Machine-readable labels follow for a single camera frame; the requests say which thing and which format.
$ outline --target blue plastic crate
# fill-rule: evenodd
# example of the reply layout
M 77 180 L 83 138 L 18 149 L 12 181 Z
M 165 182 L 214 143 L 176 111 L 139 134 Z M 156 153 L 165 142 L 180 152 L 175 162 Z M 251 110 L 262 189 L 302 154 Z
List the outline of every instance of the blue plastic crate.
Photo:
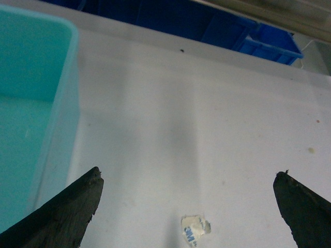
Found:
M 167 34 L 237 50 L 255 21 L 190 0 L 43 0 Z
M 264 24 L 251 31 L 237 51 L 286 65 L 304 57 L 290 33 Z

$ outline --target tape piece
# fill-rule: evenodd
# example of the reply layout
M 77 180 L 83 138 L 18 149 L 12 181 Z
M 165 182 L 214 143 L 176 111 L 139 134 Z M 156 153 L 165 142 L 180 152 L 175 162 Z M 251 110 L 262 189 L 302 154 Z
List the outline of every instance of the tape piece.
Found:
M 190 247 L 197 247 L 201 236 L 211 232 L 210 223 L 201 215 L 183 216 L 183 237 Z

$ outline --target blue storage bin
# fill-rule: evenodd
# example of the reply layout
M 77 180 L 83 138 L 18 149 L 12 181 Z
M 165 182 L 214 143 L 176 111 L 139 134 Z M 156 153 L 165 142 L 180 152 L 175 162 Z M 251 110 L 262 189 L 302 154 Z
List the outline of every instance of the blue storage bin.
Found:
M 0 5 L 0 233 L 66 186 L 79 119 L 78 31 Z
M 253 20 L 217 11 L 210 21 L 201 42 L 237 50 L 247 35 L 259 27 Z
M 190 0 L 43 0 L 167 34 L 237 50 L 255 21 Z
M 265 24 L 251 31 L 237 51 L 286 65 L 303 58 L 290 33 Z

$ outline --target white table surface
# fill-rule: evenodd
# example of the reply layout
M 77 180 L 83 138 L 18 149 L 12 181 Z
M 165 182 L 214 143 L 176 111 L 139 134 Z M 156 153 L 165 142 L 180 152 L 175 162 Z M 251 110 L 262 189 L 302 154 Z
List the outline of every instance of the white table surface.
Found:
M 41 2 L 0 3 L 79 28 L 68 184 L 93 166 L 104 179 L 82 247 L 185 248 L 180 218 L 204 214 L 212 232 L 199 247 L 295 248 L 276 173 L 331 200 L 331 77 Z

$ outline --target white cable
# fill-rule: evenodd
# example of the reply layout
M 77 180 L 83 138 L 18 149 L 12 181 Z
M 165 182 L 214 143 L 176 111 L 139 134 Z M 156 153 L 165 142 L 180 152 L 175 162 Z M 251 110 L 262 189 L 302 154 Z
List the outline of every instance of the white cable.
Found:
M 303 51 L 304 49 L 306 49 L 313 41 L 315 41 L 315 39 L 310 40 L 307 43 L 307 45 L 305 45 L 305 47 L 301 49 L 301 51 Z M 300 69 L 303 69 L 304 68 L 304 63 L 302 62 L 302 59 L 300 59 L 300 63 L 301 63 L 301 68 Z
M 312 39 L 311 41 L 309 41 L 307 43 L 307 45 L 304 48 L 301 49 L 301 51 L 303 51 L 304 49 L 306 49 L 313 41 L 315 41 L 315 39 Z

